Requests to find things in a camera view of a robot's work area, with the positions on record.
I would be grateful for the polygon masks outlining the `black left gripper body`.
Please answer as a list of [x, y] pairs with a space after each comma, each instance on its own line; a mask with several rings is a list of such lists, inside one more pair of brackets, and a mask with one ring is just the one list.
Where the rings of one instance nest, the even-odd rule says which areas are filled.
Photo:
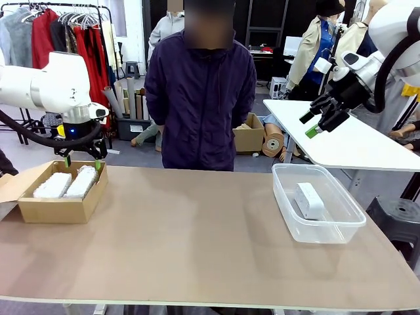
[[63, 123], [63, 128], [66, 148], [75, 148], [85, 144], [85, 142], [81, 141], [81, 138], [87, 135], [86, 123]]

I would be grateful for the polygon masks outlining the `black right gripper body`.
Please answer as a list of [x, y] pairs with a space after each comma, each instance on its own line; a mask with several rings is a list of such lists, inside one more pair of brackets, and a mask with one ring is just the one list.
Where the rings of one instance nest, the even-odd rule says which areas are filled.
[[371, 98], [369, 89], [365, 88], [356, 77], [331, 80], [324, 93], [310, 104], [311, 112], [324, 112], [327, 109], [352, 110]]

